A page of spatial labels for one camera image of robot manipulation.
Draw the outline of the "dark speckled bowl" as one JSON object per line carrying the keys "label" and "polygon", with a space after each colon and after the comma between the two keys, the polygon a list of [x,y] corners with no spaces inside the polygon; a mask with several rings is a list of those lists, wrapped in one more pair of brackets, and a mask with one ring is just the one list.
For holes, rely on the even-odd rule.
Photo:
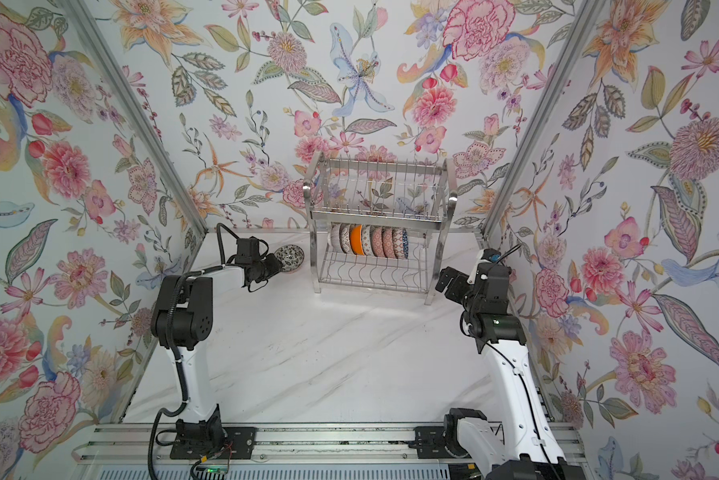
{"label": "dark speckled bowl", "polygon": [[282,273],[295,272],[305,260],[304,250],[295,244],[280,246],[275,250],[274,256],[280,263]]}

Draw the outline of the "blue pattern bowl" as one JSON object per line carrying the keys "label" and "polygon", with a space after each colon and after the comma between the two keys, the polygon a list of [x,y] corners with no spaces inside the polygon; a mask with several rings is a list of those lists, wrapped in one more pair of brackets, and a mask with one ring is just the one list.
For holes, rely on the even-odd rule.
{"label": "blue pattern bowl", "polygon": [[407,238],[405,228],[393,229],[393,251],[397,259],[407,260],[409,258],[409,238]]}

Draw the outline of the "green leaf pattern bowl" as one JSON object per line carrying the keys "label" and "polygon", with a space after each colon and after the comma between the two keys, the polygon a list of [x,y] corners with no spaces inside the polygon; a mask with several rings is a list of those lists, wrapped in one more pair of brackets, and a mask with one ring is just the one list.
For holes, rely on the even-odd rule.
{"label": "green leaf pattern bowl", "polygon": [[386,258],[397,259],[395,254],[395,242],[393,242],[393,228],[383,229],[383,253]]}

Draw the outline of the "dark floral bowl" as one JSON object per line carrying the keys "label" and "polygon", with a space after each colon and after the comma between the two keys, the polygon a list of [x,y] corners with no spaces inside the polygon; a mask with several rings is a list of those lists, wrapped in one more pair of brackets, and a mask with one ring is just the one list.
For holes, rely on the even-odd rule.
{"label": "dark floral bowl", "polygon": [[383,247],[383,228],[381,226],[373,227],[371,231],[371,249],[373,255],[378,258],[385,258],[385,248]]}

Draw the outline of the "brown mandala pattern bowl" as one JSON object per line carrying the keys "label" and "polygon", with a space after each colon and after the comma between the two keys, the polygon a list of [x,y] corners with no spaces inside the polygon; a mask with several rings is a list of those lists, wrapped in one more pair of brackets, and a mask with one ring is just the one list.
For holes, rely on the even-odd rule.
{"label": "brown mandala pattern bowl", "polygon": [[353,254],[351,247],[351,227],[348,224],[341,224],[339,228],[339,244],[344,254]]}

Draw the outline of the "two-tier steel dish rack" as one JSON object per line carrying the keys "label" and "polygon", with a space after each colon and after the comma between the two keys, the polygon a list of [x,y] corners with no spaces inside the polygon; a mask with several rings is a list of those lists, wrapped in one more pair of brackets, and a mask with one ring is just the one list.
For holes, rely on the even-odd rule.
{"label": "two-tier steel dish rack", "polygon": [[[379,290],[433,303],[443,253],[457,210],[451,162],[380,162],[313,155],[302,186],[309,228],[312,288]],[[357,256],[330,247],[332,224],[405,228],[407,260]]]}

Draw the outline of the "plain white bowl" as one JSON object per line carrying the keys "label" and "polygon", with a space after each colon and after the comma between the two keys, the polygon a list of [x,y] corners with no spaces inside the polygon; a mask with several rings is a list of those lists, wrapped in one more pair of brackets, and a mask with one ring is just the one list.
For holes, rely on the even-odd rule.
{"label": "plain white bowl", "polygon": [[354,255],[363,256],[363,228],[360,225],[351,225],[349,230],[349,243]]}

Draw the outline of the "pale green pattern bowl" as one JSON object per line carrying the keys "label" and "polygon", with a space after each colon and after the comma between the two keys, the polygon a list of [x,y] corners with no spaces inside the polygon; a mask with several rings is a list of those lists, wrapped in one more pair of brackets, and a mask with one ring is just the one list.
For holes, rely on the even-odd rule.
{"label": "pale green pattern bowl", "polygon": [[371,228],[366,225],[363,225],[363,228],[361,228],[361,246],[363,246],[363,254],[365,254],[365,256],[373,256]]}

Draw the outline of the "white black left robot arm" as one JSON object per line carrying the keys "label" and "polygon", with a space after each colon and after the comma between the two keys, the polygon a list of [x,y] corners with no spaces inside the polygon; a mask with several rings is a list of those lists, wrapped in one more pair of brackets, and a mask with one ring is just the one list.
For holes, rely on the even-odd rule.
{"label": "white black left robot arm", "polygon": [[165,349],[174,369],[179,406],[160,408],[155,415],[149,445],[157,444],[159,424],[175,421],[173,444],[187,446],[202,457],[227,450],[220,406],[210,386],[206,349],[214,324],[215,273],[228,273],[232,284],[252,293],[281,272],[282,264],[257,237],[237,237],[236,251],[227,256],[218,240],[219,264],[165,277],[152,310],[151,335]]}

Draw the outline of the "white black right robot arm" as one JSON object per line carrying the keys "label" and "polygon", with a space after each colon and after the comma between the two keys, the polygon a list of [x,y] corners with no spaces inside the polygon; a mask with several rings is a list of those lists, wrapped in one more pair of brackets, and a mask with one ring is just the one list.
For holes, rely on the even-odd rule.
{"label": "white black right robot arm", "polygon": [[443,419],[445,449],[471,458],[485,479],[585,479],[581,466],[567,461],[559,446],[531,373],[527,336],[519,318],[509,314],[511,268],[481,260],[473,273],[447,267],[435,290],[463,308],[461,333],[475,340],[489,376],[497,386],[497,422],[476,409],[453,408]]}

